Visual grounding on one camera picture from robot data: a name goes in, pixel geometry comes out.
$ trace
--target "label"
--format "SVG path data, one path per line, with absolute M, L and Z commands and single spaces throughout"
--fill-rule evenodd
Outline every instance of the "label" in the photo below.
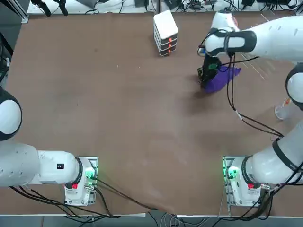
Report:
M 74 190 L 74 189 L 65 188 L 65 191 L 69 195 L 75 195 L 75 194 L 77 194 L 77 190 Z
M 258 195 L 258 194 L 259 194 L 259 190 L 256 190 L 256 189 L 249 189 L 249 190 L 248 190 L 248 194 L 249 194 L 249 195 Z
M 58 163 L 57 169 L 64 169 L 64 163 Z

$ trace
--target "red button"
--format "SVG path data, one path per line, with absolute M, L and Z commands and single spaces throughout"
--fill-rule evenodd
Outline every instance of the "red button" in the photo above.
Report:
M 248 189 L 254 188 L 254 184 L 253 183 L 249 183 L 249 184 L 247 184 L 247 186 L 248 186 Z

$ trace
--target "clear plastic cup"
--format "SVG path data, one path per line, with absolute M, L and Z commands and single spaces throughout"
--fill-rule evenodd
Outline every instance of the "clear plastic cup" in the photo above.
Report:
M 282 105 L 277 105 L 275 107 L 276 117 L 280 120 L 284 120 L 290 118 L 291 116 L 297 115 L 301 113 L 299 107 L 297 107 L 290 98 L 286 99 Z

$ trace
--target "green led light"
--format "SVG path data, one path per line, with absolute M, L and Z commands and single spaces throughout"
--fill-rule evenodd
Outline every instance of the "green led light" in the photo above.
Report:
M 85 175 L 86 175 L 86 177 L 90 178 L 90 177 L 94 176 L 94 172 L 87 171 Z
M 231 167 L 228 169 L 228 177 L 229 177 L 229 179 L 236 178 L 236 177 L 237 177 L 237 174 L 238 174 L 238 171 L 239 171 L 239 168 L 238 168 L 238 167 L 231 166 Z

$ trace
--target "stacked white boxes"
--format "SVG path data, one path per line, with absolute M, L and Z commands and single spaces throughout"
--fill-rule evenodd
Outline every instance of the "stacked white boxes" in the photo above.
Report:
M 178 28 L 169 10 L 153 17 L 153 37 L 161 56 L 175 51 L 177 36 Z

